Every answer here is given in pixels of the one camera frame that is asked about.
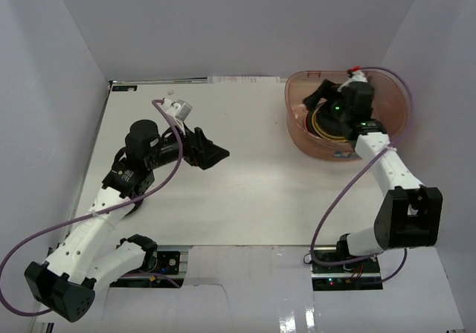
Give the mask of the red and teal plate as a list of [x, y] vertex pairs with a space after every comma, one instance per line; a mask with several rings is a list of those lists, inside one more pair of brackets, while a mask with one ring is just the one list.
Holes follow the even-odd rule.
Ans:
[[307, 132], [311, 132], [312, 130], [312, 115], [307, 112], [304, 117], [303, 121], [304, 128]]

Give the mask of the yellow patterned plate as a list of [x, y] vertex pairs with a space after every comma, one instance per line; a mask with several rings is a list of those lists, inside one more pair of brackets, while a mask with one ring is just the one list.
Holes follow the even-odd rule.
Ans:
[[328, 132], [324, 131], [320, 127], [320, 125], [318, 124], [317, 113], [318, 110], [315, 110], [313, 115], [310, 117], [312, 128], [315, 131], [315, 134], [326, 140], [330, 140], [337, 143], [346, 143], [347, 139], [344, 136], [330, 135]]

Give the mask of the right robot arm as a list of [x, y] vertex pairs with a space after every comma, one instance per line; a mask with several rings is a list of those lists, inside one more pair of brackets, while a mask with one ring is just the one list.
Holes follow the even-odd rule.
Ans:
[[432, 247], [440, 229], [443, 194], [425, 186], [399, 157], [387, 129], [373, 118], [374, 94], [365, 79], [349, 79], [340, 85], [324, 80], [303, 101], [316, 132], [351, 145], [367, 161], [357, 177], [372, 170], [383, 194], [371, 226], [345, 233], [337, 241], [334, 262], [311, 256], [319, 265], [338, 266], [347, 273], [388, 250]]

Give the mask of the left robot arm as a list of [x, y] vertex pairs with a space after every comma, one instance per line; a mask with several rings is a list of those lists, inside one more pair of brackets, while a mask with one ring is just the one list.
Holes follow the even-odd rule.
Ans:
[[209, 169], [229, 155], [200, 128], [174, 126], [161, 134], [151, 120], [134, 122], [90, 207], [91, 218], [79, 223], [43, 262], [25, 269], [33, 297], [74, 323], [90, 309], [97, 292], [119, 277], [133, 270], [152, 271], [158, 246], [146, 236], [123, 238], [113, 252], [101, 259], [96, 255], [120, 220], [140, 207], [141, 196], [154, 181], [154, 169], [179, 158]]

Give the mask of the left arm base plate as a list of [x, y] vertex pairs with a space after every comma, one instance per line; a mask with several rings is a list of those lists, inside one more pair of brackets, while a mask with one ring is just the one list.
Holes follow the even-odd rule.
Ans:
[[180, 288], [184, 278], [180, 271], [180, 251], [159, 251], [158, 261], [153, 270], [143, 273], [130, 271], [109, 285], [110, 288]]

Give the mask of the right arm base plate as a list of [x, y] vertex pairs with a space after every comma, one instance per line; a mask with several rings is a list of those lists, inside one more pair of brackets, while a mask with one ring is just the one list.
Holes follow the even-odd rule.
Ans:
[[307, 253], [303, 263], [311, 269], [312, 289], [319, 291], [374, 291], [382, 290], [382, 275], [377, 258], [350, 265], [327, 267], [312, 261]]

